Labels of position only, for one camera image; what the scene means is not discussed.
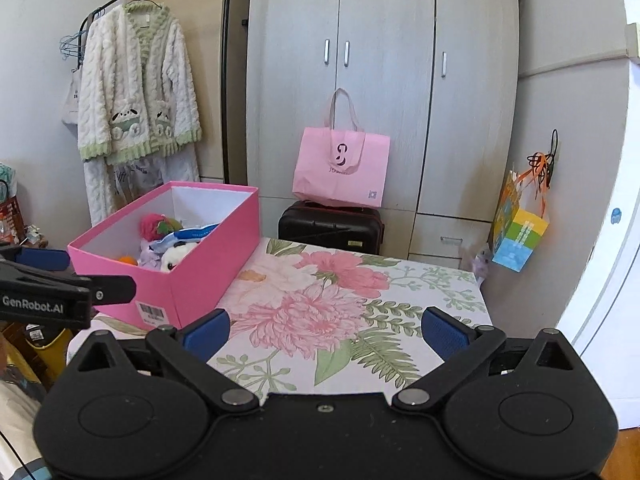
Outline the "orange plush ball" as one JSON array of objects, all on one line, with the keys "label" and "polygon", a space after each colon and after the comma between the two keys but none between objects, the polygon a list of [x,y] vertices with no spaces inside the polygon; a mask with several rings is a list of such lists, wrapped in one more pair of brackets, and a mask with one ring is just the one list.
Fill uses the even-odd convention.
[{"label": "orange plush ball", "polygon": [[137,266],[138,265],[138,260],[134,257],[131,256],[122,256],[117,258],[117,261],[121,262],[121,263],[127,263],[127,264],[131,264],[132,266]]}]

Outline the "pink strawberry plush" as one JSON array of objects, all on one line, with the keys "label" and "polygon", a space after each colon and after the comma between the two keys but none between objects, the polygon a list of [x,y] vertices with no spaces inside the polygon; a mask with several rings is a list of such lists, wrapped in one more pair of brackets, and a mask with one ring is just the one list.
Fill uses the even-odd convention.
[{"label": "pink strawberry plush", "polygon": [[166,235],[182,229],[181,222],[163,214],[146,214],[139,221],[140,236],[147,242],[161,240]]}]

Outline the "blue wet wipes pack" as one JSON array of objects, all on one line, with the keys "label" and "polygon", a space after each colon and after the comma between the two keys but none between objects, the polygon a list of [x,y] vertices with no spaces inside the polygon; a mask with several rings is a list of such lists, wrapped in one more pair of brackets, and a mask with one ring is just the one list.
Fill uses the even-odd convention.
[{"label": "blue wet wipes pack", "polygon": [[175,247],[178,243],[197,243],[206,236],[209,236],[216,224],[208,224],[207,226],[201,226],[200,228],[182,229],[175,232],[171,232],[161,238],[160,240],[154,240],[149,244],[149,248],[157,255],[163,255],[169,248]]}]

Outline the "purple kuromi plush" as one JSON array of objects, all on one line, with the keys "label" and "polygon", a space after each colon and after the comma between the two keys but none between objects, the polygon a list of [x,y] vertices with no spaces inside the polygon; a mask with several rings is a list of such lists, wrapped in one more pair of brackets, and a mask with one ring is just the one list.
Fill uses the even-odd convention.
[{"label": "purple kuromi plush", "polygon": [[140,255],[138,257],[138,266],[148,270],[159,271],[162,267],[162,256],[154,252],[150,247],[151,243],[142,238],[140,240]]}]

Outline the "pink cardboard box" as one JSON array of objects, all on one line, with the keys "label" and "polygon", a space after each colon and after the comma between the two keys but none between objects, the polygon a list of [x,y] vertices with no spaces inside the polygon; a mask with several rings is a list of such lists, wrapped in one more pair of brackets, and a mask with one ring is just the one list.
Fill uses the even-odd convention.
[{"label": "pink cardboard box", "polygon": [[214,310],[259,241],[257,188],[169,182],[67,250],[78,274],[131,276],[133,300],[96,310],[150,330],[181,328]]}]

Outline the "floral tablecloth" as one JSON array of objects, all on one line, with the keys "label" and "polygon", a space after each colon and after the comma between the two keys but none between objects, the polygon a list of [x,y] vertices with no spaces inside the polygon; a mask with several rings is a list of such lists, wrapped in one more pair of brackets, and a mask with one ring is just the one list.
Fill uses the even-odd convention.
[{"label": "floral tablecloth", "polygon": [[264,238],[252,252],[227,246],[194,287],[231,276],[217,306],[231,333],[209,365],[259,399],[270,393],[382,392],[392,396],[440,359],[421,334],[436,307],[464,325],[489,323],[470,272]]}]

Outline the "white door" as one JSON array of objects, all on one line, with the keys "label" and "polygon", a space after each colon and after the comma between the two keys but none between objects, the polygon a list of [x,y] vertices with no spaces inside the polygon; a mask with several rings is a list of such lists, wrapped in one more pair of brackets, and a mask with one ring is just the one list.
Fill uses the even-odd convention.
[{"label": "white door", "polygon": [[629,76],[624,142],[608,209],[558,322],[621,430],[639,426],[639,0],[623,0]]}]

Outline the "colourful paper gift bag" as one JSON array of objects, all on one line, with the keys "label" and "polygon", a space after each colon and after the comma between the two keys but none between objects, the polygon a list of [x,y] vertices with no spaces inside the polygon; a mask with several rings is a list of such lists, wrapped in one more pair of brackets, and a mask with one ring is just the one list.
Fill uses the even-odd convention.
[{"label": "colourful paper gift bag", "polygon": [[549,226],[547,192],[531,171],[506,173],[491,229],[492,262],[521,272]]}]

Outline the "black suitcase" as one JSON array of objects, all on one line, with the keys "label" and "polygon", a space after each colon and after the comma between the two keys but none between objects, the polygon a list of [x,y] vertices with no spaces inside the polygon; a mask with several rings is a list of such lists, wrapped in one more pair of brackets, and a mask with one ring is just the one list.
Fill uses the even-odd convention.
[{"label": "black suitcase", "polygon": [[376,209],[328,207],[299,200],[279,219],[278,237],[300,244],[378,255],[384,223]]}]

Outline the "cream fluffy cardigan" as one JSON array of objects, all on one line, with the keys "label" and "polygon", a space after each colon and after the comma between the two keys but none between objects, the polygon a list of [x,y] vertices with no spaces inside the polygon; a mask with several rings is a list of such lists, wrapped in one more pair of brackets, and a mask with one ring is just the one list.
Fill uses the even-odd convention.
[{"label": "cream fluffy cardigan", "polygon": [[116,6],[90,26],[78,102],[82,160],[177,153],[201,140],[186,40],[168,6]]}]

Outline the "pink tote bag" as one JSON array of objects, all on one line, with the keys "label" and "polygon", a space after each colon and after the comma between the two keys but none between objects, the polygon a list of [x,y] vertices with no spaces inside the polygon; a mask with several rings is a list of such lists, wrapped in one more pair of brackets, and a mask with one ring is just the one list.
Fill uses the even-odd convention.
[{"label": "pink tote bag", "polygon": [[292,193],[323,206],[380,208],[390,137],[364,131],[352,103],[348,104],[352,126],[334,129],[339,96],[348,96],[348,92],[342,88],[333,92],[324,125],[303,132]]}]

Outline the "grey wardrobe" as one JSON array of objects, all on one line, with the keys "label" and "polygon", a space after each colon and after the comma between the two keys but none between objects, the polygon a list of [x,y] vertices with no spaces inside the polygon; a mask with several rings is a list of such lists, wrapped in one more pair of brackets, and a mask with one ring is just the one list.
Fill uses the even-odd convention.
[{"label": "grey wardrobe", "polygon": [[518,82],[518,0],[250,0],[247,170],[262,232],[329,108],[390,138],[382,252],[461,266],[488,240]]}]

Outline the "black clothes rack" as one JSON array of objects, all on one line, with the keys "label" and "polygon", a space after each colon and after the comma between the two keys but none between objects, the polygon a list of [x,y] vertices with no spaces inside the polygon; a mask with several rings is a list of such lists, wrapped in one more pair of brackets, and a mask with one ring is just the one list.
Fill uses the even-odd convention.
[{"label": "black clothes rack", "polygon": [[[108,0],[91,11],[79,27],[83,34],[106,9],[128,0]],[[180,22],[190,55],[203,140],[198,166],[205,180],[230,181],[228,153],[228,39],[231,0],[153,0]]]}]

